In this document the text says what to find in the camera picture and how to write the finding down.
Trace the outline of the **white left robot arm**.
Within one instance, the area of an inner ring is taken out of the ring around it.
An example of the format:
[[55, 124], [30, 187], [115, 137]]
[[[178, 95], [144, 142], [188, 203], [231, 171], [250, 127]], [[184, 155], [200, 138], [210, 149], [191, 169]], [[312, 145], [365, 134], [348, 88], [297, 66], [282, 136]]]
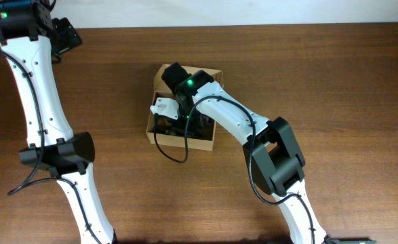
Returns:
[[59, 99], [53, 64], [82, 40], [67, 18], [52, 18], [54, 1], [0, 1], [0, 54], [12, 70], [26, 119], [27, 147], [19, 152], [32, 171], [9, 194], [46, 182], [64, 191], [82, 243], [117, 243], [94, 180], [95, 148], [88, 132], [75, 133]]

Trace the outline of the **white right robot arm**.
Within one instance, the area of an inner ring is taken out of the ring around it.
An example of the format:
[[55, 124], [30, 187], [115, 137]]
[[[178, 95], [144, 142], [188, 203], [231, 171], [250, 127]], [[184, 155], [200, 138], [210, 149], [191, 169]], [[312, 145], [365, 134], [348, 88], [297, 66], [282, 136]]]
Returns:
[[208, 116], [243, 147], [247, 174], [255, 196], [280, 208], [293, 243], [326, 243], [328, 235], [314, 215], [306, 194], [304, 155], [290, 124], [270, 120], [240, 104], [204, 70], [188, 73], [179, 63], [161, 75], [173, 94], [154, 115], [184, 119], [189, 126], [195, 114]]

